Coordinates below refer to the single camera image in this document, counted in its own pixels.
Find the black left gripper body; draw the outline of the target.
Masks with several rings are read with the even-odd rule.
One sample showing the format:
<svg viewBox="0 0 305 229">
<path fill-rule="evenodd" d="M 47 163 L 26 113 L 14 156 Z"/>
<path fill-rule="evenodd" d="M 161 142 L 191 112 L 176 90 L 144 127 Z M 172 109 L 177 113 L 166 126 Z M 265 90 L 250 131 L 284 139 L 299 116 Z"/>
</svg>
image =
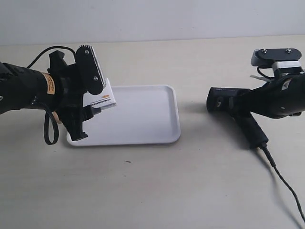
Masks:
<svg viewBox="0 0 305 229">
<path fill-rule="evenodd" d="M 49 74 L 55 82 L 54 111 L 59 115 L 78 111 L 85 89 L 77 64 L 67 64 L 61 51 L 52 52 L 49 58 Z"/>
</svg>

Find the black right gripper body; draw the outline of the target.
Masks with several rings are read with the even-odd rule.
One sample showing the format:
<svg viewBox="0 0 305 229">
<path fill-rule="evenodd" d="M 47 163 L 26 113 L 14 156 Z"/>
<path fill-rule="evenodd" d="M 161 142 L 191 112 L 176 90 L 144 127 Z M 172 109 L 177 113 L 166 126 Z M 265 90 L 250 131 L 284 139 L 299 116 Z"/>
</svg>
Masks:
<svg viewBox="0 0 305 229">
<path fill-rule="evenodd" d="M 232 117 L 250 117 L 255 106 L 254 90 L 238 89 L 236 94 L 229 98 L 229 114 Z"/>
</svg>

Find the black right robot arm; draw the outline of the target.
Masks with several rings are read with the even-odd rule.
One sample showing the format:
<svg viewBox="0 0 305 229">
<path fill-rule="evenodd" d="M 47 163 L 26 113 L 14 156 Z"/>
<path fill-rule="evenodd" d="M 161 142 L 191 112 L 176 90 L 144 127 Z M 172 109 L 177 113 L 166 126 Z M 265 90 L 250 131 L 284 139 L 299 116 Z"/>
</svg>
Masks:
<svg viewBox="0 0 305 229">
<path fill-rule="evenodd" d="M 289 74 L 239 93 L 230 100 L 230 107 L 245 117 L 251 112 L 272 119 L 299 116 L 305 110 L 305 74 Z"/>
</svg>

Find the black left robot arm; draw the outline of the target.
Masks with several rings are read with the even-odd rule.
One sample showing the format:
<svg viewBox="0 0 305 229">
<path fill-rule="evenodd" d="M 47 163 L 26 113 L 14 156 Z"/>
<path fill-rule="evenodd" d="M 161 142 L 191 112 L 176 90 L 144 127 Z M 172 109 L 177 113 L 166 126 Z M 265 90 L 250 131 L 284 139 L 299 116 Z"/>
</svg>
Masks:
<svg viewBox="0 0 305 229">
<path fill-rule="evenodd" d="M 67 64 L 61 46 L 49 54 L 46 73 L 8 63 L 0 65 L 0 112 L 12 110 L 44 110 L 44 140 L 57 143 L 59 129 L 53 113 L 63 123 L 71 140 L 87 137 L 82 125 L 98 112 L 83 104 L 85 93 L 99 95 L 106 86 L 101 68 L 91 46 L 73 52 L 75 62 Z"/>
</svg>

